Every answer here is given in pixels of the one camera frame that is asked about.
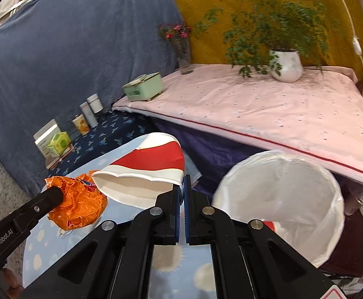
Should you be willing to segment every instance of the crumpled wrapper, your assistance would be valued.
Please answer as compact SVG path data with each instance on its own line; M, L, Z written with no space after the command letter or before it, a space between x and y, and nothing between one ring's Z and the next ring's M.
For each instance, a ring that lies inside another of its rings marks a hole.
M85 227L94 223L104 212L108 199L97 189L91 174L81 174L77 178L46 178L47 189L59 187L64 194L64 201L48 214L48 218L59 228L68 231Z

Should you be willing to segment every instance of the white flower pot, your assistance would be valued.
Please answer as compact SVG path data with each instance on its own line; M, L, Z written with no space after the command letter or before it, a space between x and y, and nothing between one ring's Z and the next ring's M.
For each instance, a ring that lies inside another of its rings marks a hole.
M288 83L299 80L304 72L304 68L302 67L298 51L291 49L291 51L288 52L271 51L270 53L278 56L278 58L276 57L274 60L282 66L280 75L278 75L275 70L269 70L270 74L275 79Z

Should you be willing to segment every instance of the table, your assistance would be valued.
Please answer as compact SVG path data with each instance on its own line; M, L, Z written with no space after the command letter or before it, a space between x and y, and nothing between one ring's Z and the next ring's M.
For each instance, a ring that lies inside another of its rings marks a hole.
M135 149L143 138L145 137L135 138L128 144L77 168L67 176L76 177L89 170L101 169ZM108 199L108 206L97 223L107 219L122 223L133 219L140 211L141 209ZM87 226L59 237L59 227L46 217L41 219L26 241L23 285L27 287L31 284L92 228L93 226ZM180 242L176 246L155 246L148 297L150 299L216 298L210 246L190 247L185 243L184 206L180 212Z
M73 142L73 151L49 171L50 176L65 176L91 160L126 144L138 136L157 132L151 119L138 114L110 111L107 118Z

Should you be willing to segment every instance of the white trash bin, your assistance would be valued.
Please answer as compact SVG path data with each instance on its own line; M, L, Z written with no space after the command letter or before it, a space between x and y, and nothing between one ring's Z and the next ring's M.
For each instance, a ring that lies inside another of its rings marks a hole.
M236 164L212 205L237 221L274 222L276 233L317 268L328 260L344 228L344 199L334 176L278 150Z

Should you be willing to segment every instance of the blue towel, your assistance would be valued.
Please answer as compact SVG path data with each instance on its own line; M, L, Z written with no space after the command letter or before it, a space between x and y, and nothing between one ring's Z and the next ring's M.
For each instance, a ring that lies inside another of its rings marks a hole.
M48 171L33 135L72 118L98 93L109 106L144 73L174 71L160 23L180 23L174 0L34 0L0 27L0 161L31 196Z

